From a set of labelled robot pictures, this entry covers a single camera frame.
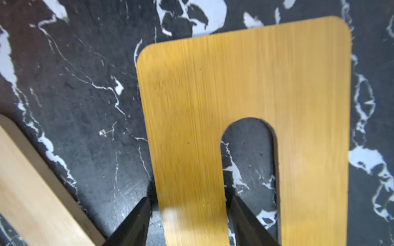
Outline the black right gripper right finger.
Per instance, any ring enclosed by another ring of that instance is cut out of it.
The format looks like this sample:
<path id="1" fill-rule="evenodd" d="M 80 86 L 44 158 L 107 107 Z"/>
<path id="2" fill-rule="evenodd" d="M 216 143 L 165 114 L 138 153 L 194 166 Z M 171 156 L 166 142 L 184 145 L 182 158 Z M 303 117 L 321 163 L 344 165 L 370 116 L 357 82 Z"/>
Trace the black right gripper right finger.
<path id="1" fill-rule="evenodd" d="M 230 214 L 237 246 L 279 246 L 240 197 L 233 196 Z"/>

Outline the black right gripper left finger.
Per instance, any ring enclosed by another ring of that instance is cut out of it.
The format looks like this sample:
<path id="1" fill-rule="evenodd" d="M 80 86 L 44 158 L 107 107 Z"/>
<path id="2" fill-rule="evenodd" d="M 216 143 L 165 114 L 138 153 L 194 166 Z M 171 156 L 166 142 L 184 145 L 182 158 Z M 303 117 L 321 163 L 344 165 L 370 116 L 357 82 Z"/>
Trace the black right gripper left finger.
<path id="1" fill-rule="evenodd" d="M 144 197 L 103 246 L 145 246 L 150 218 L 150 199 Z"/>

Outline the yellow bamboo box lid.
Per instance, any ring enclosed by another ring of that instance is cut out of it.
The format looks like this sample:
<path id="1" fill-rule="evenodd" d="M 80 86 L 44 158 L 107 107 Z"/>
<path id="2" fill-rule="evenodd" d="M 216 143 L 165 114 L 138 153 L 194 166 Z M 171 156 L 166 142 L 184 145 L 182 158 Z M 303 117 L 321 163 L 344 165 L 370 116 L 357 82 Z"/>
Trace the yellow bamboo box lid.
<path id="1" fill-rule="evenodd" d="M 227 246 L 238 195 L 284 246 L 347 243 L 352 35 L 337 16 L 151 44 L 136 64 L 169 246 Z"/>

